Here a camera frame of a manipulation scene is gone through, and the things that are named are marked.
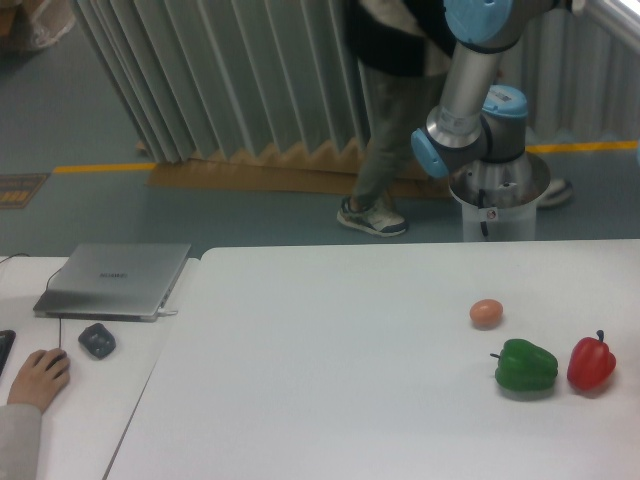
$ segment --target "laptop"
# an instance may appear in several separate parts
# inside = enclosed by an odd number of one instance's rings
[[[81,244],[33,307],[40,317],[155,321],[188,244]]]

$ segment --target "green bell pepper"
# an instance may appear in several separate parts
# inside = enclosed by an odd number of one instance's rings
[[[496,381],[507,390],[532,392],[553,387],[558,360],[551,353],[522,339],[507,340],[498,358]]]

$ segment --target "red bell pepper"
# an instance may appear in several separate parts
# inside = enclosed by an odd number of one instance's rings
[[[616,357],[604,343],[604,332],[598,330],[597,335],[597,340],[591,337],[580,340],[571,353],[567,379],[578,390],[599,387],[616,368]]]

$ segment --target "hand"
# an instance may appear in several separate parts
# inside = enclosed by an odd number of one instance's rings
[[[26,403],[44,413],[69,383],[69,364],[67,352],[59,348],[32,353],[11,385],[7,405]]]

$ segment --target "shoe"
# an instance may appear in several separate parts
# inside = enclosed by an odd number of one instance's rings
[[[559,207],[573,197],[573,185],[564,178],[552,178],[549,188],[538,201],[538,208]]]
[[[379,237],[393,237],[407,231],[407,221],[391,210],[382,198],[368,208],[354,212],[349,207],[351,197],[342,200],[338,210],[338,222],[345,227],[355,228]]]

